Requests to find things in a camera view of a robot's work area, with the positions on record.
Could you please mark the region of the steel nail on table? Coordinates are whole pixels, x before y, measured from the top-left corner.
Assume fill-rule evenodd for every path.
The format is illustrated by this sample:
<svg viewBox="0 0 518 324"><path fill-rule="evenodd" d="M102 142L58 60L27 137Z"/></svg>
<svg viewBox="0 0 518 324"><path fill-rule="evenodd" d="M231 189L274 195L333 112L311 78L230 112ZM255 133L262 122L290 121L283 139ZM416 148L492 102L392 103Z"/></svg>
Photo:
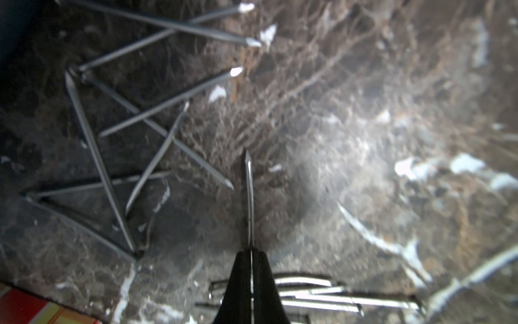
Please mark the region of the steel nail on table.
<svg viewBox="0 0 518 324"><path fill-rule="evenodd" d="M126 216L129 215L130 210L133 207L134 203L136 202L136 199L138 198L139 194L141 193L145 183L150 178L152 172L158 166L160 160L164 157L167 150L171 146L171 144L174 140L174 137L178 131L179 125L185 118L189 107L190 107L190 102L186 101L184 107L180 110L179 115L175 119L171 129L167 133L167 136L165 137L163 144L159 147L159 150L156 152L155 156L151 159L150 163L147 165L146 169L140 176L139 180L136 182L136 185L134 186L134 188L129 196L128 202L125 206L125 215Z"/></svg>
<svg viewBox="0 0 518 324"><path fill-rule="evenodd" d="M93 86L97 87L101 92L105 93L108 97L112 98L116 102L118 102L122 107L133 114L141 113L139 108L137 108L134 104L129 102L122 95L113 90L110 86L106 85L104 82L100 81L97 77L95 77L91 72L85 73L84 78L90 82ZM151 127L155 132L160 134L162 137L166 137L168 130L163 128L161 125L156 123L155 121L147 118L143 121L146 125ZM191 150L191 148L187 147L182 141L178 139L174 139L173 143L180 150L185 152L189 157L191 157L195 162L197 162L203 169L205 169L210 175L212 175L216 180L224 184L226 187L230 189L234 189L233 184L230 180L228 180L221 172L216 170L209 162L207 162L204 158L202 158L198 153Z"/></svg>
<svg viewBox="0 0 518 324"><path fill-rule="evenodd" d="M155 114L158 114L159 112L163 111L166 108L169 108L177 103L179 103L182 100L189 100L194 95L210 88L211 86L214 86L220 82L227 81L231 78L235 78L239 76L244 71L243 66L233 67L228 71L224 71L216 76L213 76L212 78L208 78L202 82L199 82L198 84L191 86L190 88L176 94L175 96L171 97L170 99L167 99L166 101L163 101L162 103L159 103L158 105L155 105L154 107L142 112L137 113L136 116L130 117L124 121L121 121L120 123L111 126L99 133L100 137L109 136L115 132L118 132L124 128L127 128L133 124L136 124L138 122L142 122L148 117L151 117Z"/></svg>
<svg viewBox="0 0 518 324"><path fill-rule="evenodd" d="M117 16L137 20L147 24L160 26L174 31L185 32L192 35L205 36L212 39L221 41L227 41L232 43L238 43L247 45L249 47L262 47L262 43L252 37L235 35L229 32L218 31L215 29L198 26L196 24L188 24L185 22L179 22L169 18L160 18L157 16L150 15L148 13L135 12L129 9L116 8L110 5L98 3L96 1L70 1L74 5L79 5L88 9L92 9L98 12L104 12L108 14L114 14Z"/></svg>
<svg viewBox="0 0 518 324"><path fill-rule="evenodd" d="M90 124L88 122L88 118L86 117L84 108L82 106L80 96L78 93L78 89L74 80L74 77L70 74L69 71L64 72L64 78L66 83L66 90L69 94L71 103L74 107L74 111L76 112L80 127L82 128L82 132L86 139L86 143L90 149L91 155L93 157L94 164L98 171L98 175L101 178L101 183L105 190L108 201L113 210L114 216L121 228L121 232L124 235L125 241L128 244L129 251L132 256L138 256L138 247L133 239L132 233L128 227L127 221L125 220L125 216L123 214L120 201L115 193L115 189L113 187L113 182L109 177L109 173L106 169L104 160L101 156L101 152L99 151L97 140L95 139L94 133Z"/></svg>

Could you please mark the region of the playing card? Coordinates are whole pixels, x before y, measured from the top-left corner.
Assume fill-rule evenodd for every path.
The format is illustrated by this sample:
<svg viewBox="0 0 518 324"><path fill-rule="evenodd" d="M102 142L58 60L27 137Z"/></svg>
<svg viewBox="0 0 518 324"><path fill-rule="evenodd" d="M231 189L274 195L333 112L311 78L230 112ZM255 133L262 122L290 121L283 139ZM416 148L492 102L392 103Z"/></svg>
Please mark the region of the playing card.
<svg viewBox="0 0 518 324"><path fill-rule="evenodd" d="M1 323L76 323L101 321L1 283Z"/></svg>

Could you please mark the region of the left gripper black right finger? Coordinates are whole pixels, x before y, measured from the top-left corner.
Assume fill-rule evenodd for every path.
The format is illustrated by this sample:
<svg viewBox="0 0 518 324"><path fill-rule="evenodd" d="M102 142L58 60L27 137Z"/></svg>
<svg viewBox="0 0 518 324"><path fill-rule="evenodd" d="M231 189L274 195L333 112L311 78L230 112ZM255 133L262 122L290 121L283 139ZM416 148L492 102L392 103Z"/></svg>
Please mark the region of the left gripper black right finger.
<svg viewBox="0 0 518 324"><path fill-rule="evenodd" d="M283 308L267 255L252 250L254 323L290 324Z"/></svg>

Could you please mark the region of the steel nail pile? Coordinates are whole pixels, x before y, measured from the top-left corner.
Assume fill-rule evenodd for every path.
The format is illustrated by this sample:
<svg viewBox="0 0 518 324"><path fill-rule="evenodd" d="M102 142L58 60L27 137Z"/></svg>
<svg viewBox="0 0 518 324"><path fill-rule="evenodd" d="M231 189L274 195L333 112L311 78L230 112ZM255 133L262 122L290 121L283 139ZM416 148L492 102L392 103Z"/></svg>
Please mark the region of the steel nail pile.
<svg viewBox="0 0 518 324"><path fill-rule="evenodd" d="M352 313L363 317L364 307L411 311L423 317L426 308L415 296L359 292L345 282L316 275L274 275L282 305L288 309ZM251 273L251 295L254 292ZM252 295L251 306L254 306Z"/></svg>

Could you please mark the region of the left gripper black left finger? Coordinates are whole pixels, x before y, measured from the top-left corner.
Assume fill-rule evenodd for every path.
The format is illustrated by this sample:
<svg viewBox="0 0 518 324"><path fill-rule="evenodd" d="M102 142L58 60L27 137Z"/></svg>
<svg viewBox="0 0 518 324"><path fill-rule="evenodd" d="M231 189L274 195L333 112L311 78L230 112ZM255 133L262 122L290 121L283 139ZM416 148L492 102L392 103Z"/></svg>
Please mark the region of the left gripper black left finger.
<svg viewBox="0 0 518 324"><path fill-rule="evenodd" d="M250 251L237 253L214 324L251 324Z"/></svg>

